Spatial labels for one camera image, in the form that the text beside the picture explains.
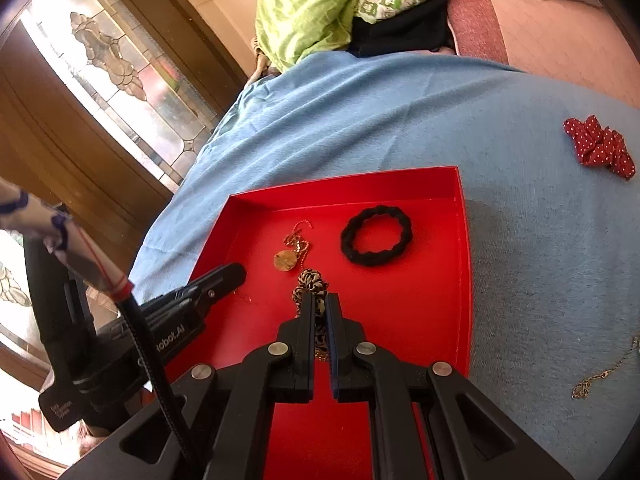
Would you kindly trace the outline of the person's left hand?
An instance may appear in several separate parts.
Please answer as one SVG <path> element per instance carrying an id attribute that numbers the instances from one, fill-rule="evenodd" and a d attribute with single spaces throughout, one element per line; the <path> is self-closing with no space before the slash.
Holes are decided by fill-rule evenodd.
<path id="1" fill-rule="evenodd" d="M 79 456 L 85 456 L 100 443 L 105 440 L 104 437 L 96 437 L 92 434 L 78 434 L 78 452 Z"/>

